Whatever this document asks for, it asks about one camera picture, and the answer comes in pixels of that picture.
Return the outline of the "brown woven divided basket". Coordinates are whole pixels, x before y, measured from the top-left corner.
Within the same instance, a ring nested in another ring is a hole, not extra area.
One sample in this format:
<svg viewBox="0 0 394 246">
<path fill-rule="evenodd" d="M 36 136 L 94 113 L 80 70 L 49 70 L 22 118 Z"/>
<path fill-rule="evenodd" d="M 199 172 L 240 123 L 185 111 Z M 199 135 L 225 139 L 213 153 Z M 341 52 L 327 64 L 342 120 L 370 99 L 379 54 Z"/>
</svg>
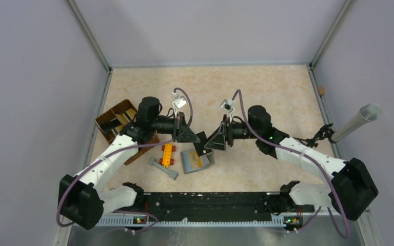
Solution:
<svg viewBox="0 0 394 246">
<path fill-rule="evenodd" d="M 105 135 L 101 131 L 100 125 L 117 119 L 115 113 L 124 112 L 130 108 L 137 112 L 134 122 L 126 125 L 121 124 L 117 128 L 119 131 L 117 135 Z M 95 123 L 109 146 L 99 155 L 98 159 L 108 164 L 116 161 L 118 166 L 127 166 L 159 145 L 160 139 L 157 133 L 150 128 L 150 124 L 160 116 L 161 109 L 159 99 L 147 96 L 141 100 L 137 108 L 130 100 L 126 99 L 99 116 Z"/>
</svg>

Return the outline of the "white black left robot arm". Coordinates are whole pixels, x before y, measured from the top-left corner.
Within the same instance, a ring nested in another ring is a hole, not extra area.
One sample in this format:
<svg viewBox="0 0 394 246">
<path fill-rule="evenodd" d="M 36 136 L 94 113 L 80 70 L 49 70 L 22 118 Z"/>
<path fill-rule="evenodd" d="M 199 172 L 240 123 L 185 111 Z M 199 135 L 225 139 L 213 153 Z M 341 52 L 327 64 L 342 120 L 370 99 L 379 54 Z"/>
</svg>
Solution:
<svg viewBox="0 0 394 246">
<path fill-rule="evenodd" d="M 64 216 L 70 224 L 78 224 L 84 229 L 93 228 L 104 214 L 127 207 L 137 212 L 144 205 L 144 198 L 139 195 L 140 188 L 123 184 L 118 188 L 104 190 L 107 181 L 117 170 L 143 148 L 155 147 L 151 143 L 155 134 L 169 134 L 171 142 L 200 142 L 190 128 L 191 120 L 185 120 L 179 108 L 188 105 L 191 100 L 184 94 L 176 96 L 172 103 L 173 117 L 161 115 L 161 103 L 158 98 L 147 96 L 142 99 L 136 113 L 136 119 L 123 126 L 110 146 L 95 161 L 74 175 L 65 175 L 59 185 L 56 222 Z"/>
</svg>

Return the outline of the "grey card holder wallet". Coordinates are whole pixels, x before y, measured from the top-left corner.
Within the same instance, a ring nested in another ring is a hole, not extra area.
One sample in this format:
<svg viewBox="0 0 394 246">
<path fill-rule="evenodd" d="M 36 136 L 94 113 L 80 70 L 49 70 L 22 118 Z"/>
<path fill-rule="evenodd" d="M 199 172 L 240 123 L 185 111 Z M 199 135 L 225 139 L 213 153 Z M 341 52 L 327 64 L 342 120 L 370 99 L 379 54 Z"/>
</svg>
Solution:
<svg viewBox="0 0 394 246">
<path fill-rule="evenodd" d="M 184 174 L 199 172 L 215 164 L 213 152 L 198 156 L 196 150 L 187 150 L 181 152 L 180 156 Z"/>
</svg>

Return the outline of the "black VIP credit card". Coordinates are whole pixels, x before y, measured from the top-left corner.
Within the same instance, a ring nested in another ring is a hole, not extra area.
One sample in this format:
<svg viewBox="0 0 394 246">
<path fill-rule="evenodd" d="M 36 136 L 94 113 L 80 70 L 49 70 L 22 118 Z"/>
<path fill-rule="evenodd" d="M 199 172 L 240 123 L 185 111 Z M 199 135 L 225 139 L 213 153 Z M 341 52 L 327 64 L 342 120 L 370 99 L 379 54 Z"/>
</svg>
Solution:
<svg viewBox="0 0 394 246">
<path fill-rule="evenodd" d="M 197 137 L 199 138 L 199 140 L 200 140 L 199 142 L 194 142 L 194 143 L 193 143 L 193 146 L 194 146 L 194 149 L 195 149 L 197 155 L 198 155 L 199 157 L 201 157 L 201 156 L 204 156 L 204 155 L 206 155 L 206 154 L 211 153 L 212 150 L 205 147 L 205 144 L 206 144 L 207 141 L 208 141 L 208 138 L 207 138 L 207 136 L 206 136 L 206 133 L 205 133 L 204 131 L 202 131 L 202 132 L 197 133 L 196 136 L 197 136 Z"/>
</svg>

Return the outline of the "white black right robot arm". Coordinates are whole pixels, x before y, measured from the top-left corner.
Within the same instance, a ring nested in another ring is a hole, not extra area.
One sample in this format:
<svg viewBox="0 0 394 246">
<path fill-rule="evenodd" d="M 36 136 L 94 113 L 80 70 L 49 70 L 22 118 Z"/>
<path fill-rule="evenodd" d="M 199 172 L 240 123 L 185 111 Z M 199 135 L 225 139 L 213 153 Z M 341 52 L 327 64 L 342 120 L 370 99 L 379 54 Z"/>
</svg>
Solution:
<svg viewBox="0 0 394 246">
<path fill-rule="evenodd" d="M 283 185 L 281 192 L 285 194 L 280 204 L 284 210 L 294 211 L 300 205 L 330 207 L 355 221 L 378 196 L 377 186 L 361 160 L 334 158 L 300 143 L 273 127 L 270 114 L 261 105 L 250 107 L 247 114 L 243 122 L 233 122 L 224 115 L 205 148 L 225 151 L 235 140 L 255 139 L 263 154 L 289 162 L 323 181 L 323 185 L 299 181 Z"/>
</svg>

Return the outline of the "gold credit card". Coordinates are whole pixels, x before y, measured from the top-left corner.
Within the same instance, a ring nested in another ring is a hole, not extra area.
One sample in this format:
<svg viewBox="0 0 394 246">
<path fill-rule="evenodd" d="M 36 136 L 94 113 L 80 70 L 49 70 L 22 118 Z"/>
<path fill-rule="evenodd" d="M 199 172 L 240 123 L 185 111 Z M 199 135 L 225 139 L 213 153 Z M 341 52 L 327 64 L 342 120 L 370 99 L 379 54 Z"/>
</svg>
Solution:
<svg viewBox="0 0 394 246">
<path fill-rule="evenodd" d="M 191 171 L 201 169 L 203 167 L 202 160 L 198 156 L 196 150 L 188 152 L 187 158 L 188 158 L 188 166 Z"/>
</svg>

